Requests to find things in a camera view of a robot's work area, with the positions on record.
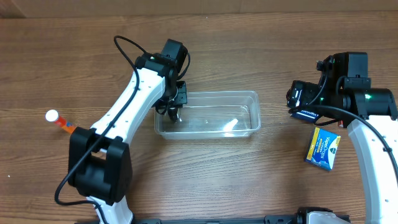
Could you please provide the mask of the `black bottle white cap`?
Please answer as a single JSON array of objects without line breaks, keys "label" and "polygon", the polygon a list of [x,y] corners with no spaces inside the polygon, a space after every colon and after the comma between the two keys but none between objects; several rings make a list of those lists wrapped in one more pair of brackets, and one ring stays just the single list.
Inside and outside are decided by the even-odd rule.
[{"label": "black bottle white cap", "polygon": [[176,123],[179,120],[178,108],[169,108],[167,113],[173,123]]}]

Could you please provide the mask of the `white and navy medicine box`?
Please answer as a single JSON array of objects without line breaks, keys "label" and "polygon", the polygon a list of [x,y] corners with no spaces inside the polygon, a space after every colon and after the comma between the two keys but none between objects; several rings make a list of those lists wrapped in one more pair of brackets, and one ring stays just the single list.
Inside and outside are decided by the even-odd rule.
[{"label": "white and navy medicine box", "polygon": [[316,114],[312,111],[303,110],[302,108],[292,108],[289,113],[293,118],[301,119],[310,123],[314,123],[320,118],[319,114]]}]

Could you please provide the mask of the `blue yellow VapoDrops box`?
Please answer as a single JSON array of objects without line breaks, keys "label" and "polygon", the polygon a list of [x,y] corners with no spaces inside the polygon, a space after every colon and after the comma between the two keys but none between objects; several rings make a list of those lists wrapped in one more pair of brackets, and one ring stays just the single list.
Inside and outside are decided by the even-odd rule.
[{"label": "blue yellow VapoDrops box", "polygon": [[316,127],[309,141],[304,161],[331,171],[341,136]]}]

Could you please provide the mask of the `orange tube white cap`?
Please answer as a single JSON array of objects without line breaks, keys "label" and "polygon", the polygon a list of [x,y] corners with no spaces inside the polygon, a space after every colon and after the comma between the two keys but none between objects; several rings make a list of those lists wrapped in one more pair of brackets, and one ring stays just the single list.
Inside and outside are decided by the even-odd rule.
[{"label": "orange tube white cap", "polygon": [[48,122],[54,123],[69,134],[72,134],[76,129],[76,127],[61,116],[57,110],[48,110],[45,114],[45,119]]}]

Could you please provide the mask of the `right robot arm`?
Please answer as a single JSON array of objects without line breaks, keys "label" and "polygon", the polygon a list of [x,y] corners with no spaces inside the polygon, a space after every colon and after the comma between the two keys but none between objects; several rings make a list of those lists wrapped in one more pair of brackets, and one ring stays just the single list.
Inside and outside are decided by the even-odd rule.
[{"label": "right robot arm", "polygon": [[371,88],[368,55],[342,52],[317,62],[317,84],[295,80],[289,113],[315,113],[348,131],[363,181],[366,223],[397,223],[397,106],[387,88]]}]

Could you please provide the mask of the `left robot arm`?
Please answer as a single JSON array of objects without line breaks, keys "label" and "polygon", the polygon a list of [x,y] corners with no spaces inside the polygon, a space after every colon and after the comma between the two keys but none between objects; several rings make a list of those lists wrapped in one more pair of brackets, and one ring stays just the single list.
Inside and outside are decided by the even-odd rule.
[{"label": "left robot arm", "polygon": [[126,193],[132,179],[129,145],[151,108],[159,115],[178,120],[178,110],[187,104],[182,80],[190,64],[187,48],[176,40],[166,41],[161,52],[144,51],[129,64],[131,80],[111,109],[91,128],[75,128],[69,143],[68,173],[55,192],[65,184],[85,197],[79,204],[91,204],[97,223],[132,223],[133,213]]}]

